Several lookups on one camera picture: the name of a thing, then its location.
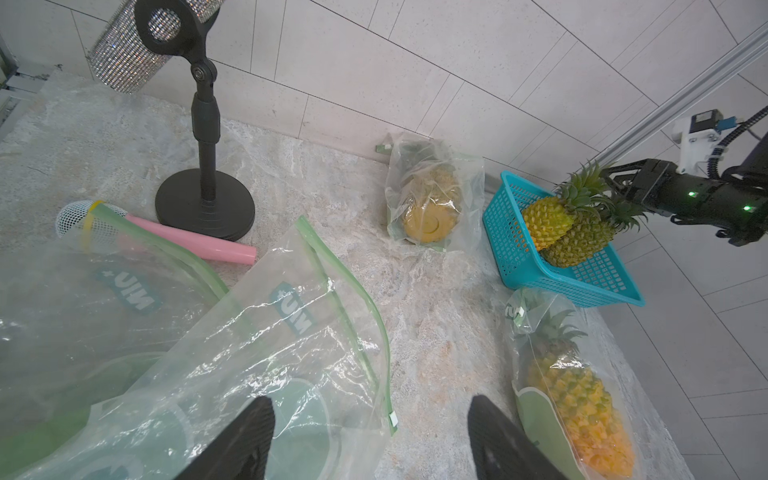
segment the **pineapple crown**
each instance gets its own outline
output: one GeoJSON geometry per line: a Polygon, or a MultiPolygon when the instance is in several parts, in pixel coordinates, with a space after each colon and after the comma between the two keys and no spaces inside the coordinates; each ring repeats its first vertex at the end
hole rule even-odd
{"type": "Polygon", "coordinates": [[[598,215],[595,206],[599,197],[608,189],[601,172],[603,167],[597,161],[581,165],[579,171],[569,174],[568,180],[558,185],[556,193],[563,207],[572,213],[598,215]]]}
{"type": "Polygon", "coordinates": [[[614,194],[610,197],[600,195],[598,198],[598,213],[603,221],[610,223],[617,232],[630,230],[633,227],[639,230],[640,222],[636,217],[647,220],[645,211],[642,206],[633,204],[619,195],[614,194]]]}

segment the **printed logo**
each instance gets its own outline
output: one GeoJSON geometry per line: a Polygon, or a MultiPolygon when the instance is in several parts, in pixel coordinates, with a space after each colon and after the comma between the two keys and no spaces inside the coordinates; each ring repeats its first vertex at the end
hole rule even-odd
{"type": "Polygon", "coordinates": [[[139,313],[152,313],[163,304],[160,297],[153,294],[149,286],[131,272],[119,268],[99,269],[96,277],[109,285],[125,305],[139,313]]]}
{"type": "Polygon", "coordinates": [[[270,298],[272,304],[277,308],[280,318],[293,331],[293,335],[302,336],[316,323],[307,311],[304,302],[301,301],[299,294],[288,283],[282,282],[278,285],[270,298]]]}

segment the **blue plastic basket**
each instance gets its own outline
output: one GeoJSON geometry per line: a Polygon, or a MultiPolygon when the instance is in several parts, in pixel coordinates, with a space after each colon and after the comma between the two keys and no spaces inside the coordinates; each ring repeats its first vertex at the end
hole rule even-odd
{"type": "Polygon", "coordinates": [[[502,172],[502,186],[482,216],[502,281],[511,289],[538,286],[562,293],[576,306],[632,303],[645,300],[610,244],[591,259],[570,268],[545,262],[533,246],[520,213],[552,194],[510,172],[502,172]]]}

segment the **clear plastic bag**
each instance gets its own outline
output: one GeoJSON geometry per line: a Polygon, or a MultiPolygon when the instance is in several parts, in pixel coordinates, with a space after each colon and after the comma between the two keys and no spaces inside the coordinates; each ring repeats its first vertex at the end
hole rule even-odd
{"type": "Polygon", "coordinates": [[[76,435],[226,291],[204,261],[103,204],[0,260],[0,478],[76,435]]]}
{"type": "Polygon", "coordinates": [[[525,434],[569,480],[641,479],[616,373],[565,296],[516,290],[504,339],[525,434]]]}
{"type": "Polygon", "coordinates": [[[436,250],[474,250],[485,204],[483,160],[444,141],[401,135],[392,143],[384,194],[387,231],[436,250]]]}
{"type": "Polygon", "coordinates": [[[123,396],[19,478],[174,478],[257,396],[266,478],[371,478],[396,428],[376,305],[302,217],[123,396]]]}

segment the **black microphone stand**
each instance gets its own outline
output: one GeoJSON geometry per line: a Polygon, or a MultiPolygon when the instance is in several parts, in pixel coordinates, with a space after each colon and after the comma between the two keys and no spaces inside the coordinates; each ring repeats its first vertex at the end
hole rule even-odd
{"type": "Polygon", "coordinates": [[[238,240],[253,226],[253,198],[238,179],[216,170],[216,144],[221,117],[214,97],[216,65],[206,56],[206,36],[219,12],[201,22],[184,0],[137,0],[134,17],[139,37],[149,51],[186,58],[197,82],[192,100],[192,131],[197,139],[200,168],[171,175],[160,185],[154,207],[163,225],[225,240],[238,240]],[[178,33],[155,38],[151,22],[158,11],[170,10],[180,20],[178,33]]]}

